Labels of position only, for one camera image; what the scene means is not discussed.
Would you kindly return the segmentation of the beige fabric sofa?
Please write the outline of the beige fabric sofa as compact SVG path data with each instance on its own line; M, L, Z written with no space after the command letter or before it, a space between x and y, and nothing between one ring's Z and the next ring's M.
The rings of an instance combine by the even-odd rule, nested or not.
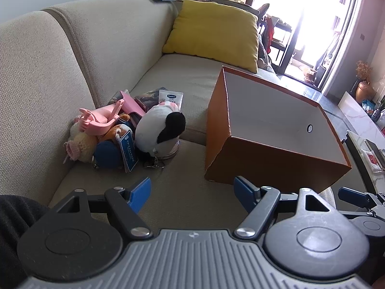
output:
M173 3L81 0L1 24L1 193L53 206L70 191L100 194L149 177L141 216L152 228L233 228L245 216L231 185L204 178L207 107L223 63L165 53ZM187 127L164 170L97 171L66 157L80 108L119 91L181 91Z

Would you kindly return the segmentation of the printed picture card box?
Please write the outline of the printed picture card box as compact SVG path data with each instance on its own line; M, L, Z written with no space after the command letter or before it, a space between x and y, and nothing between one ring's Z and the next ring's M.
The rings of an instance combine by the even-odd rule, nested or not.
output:
M152 91L148 91L141 95L135 96L136 103L143 109L144 112L148 112L152 107L159 103L159 91L165 90L165 87L160 87Z

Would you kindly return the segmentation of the white marble tv cabinet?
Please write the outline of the white marble tv cabinet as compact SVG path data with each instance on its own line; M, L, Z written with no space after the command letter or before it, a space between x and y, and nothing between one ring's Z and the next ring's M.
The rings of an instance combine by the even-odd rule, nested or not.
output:
M344 93L338 107L357 135L374 142L378 148L384 148L384 134L348 92Z

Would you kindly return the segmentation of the copper vase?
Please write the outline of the copper vase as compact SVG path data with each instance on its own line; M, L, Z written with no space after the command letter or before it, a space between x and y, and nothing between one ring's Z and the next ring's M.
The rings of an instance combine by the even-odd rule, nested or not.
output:
M369 82L366 80L359 82L355 100L357 103L361 104L364 100L371 100L375 96L375 90L370 86Z

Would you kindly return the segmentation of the black trouser leg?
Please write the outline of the black trouser leg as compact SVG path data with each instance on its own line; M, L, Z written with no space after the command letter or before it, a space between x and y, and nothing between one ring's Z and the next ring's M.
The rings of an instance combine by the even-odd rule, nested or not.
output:
M1 288L16 288L27 278L18 258L18 242L49 210L49 207L26 197L1 196Z

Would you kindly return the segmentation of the yellow cushion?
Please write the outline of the yellow cushion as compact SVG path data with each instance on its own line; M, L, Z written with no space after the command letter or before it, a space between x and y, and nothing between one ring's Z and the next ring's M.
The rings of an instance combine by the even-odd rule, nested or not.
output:
M162 52L213 59L256 73L257 21L240 8L184 0Z

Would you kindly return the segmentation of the white black plush penguin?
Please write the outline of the white black plush penguin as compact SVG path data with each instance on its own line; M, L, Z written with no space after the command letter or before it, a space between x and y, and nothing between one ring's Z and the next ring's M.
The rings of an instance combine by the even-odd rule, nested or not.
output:
M185 131L186 119L176 103L165 101L153 106L139 121L136 147L152 157L169 155Z

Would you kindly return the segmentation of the brown plush toy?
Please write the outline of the brown plush toy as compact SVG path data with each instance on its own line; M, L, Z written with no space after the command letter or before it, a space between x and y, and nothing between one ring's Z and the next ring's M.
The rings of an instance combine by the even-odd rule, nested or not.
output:
M121 137L123 137L128 131L132 132L133 129L130 126L130 115L122 113L113 125L113 127L104 135L98 138L99 142L112 141L117 144Z

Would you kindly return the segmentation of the blue plush keychain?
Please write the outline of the blue plush keychain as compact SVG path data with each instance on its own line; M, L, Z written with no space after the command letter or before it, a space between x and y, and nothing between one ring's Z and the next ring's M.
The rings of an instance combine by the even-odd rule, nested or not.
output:
M96 145L91 162L96 169L122 169L123 157L121 149L112 140L99 142Z

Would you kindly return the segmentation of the cream knitted plush doll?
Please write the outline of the cream knitted plush doll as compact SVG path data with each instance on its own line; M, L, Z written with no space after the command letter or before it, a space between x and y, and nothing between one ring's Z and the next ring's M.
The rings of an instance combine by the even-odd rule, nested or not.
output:
M69 139L64 143L67 153L65 160L91 163L97 144L96 136L80 132L79 123L74 123L70 129Z

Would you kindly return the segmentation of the pink plastic toy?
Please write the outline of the pink plastic toy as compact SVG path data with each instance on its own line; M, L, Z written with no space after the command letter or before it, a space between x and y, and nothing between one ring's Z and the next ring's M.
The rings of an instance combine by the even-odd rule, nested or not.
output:
M125 100L120 99L115 104L107 105L95 110L79 109L79 131L90 136L105 135L119 118L119 112Z

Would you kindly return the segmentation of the black dining chair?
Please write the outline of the black dining chair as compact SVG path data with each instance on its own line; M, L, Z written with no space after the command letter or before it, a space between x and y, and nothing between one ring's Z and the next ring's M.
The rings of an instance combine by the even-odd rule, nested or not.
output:
M263 4L258 11L258 28L265 51L277 50L277 57L271 65L277 74L284 74L294 54L300 32L301 20L296 27L283 22L280 18L268 15L269 3Z

